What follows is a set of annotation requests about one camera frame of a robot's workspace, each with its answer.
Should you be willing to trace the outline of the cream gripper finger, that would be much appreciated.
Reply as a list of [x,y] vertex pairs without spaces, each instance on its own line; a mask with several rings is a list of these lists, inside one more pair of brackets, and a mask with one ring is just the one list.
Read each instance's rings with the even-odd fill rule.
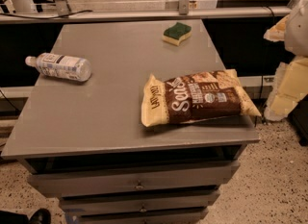
[[287,117],[308,94],[308,58],[296,56],[276,69],[264,116],[269,121]]
[[289,17],[290,17],[289,15],[284,16],[275,25],[267,29],[266,32],[264,33],[264,39],[272,42],[284,41],[286,24]]

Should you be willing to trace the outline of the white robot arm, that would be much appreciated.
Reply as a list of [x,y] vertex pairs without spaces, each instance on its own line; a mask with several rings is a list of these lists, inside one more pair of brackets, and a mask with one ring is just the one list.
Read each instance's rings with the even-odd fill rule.
[[276,69],[264,116],[270,121],[287,117],[308,94],[308,0],[299,0],[292,11],[267,30],[264,39],[283,41],[295,55]]

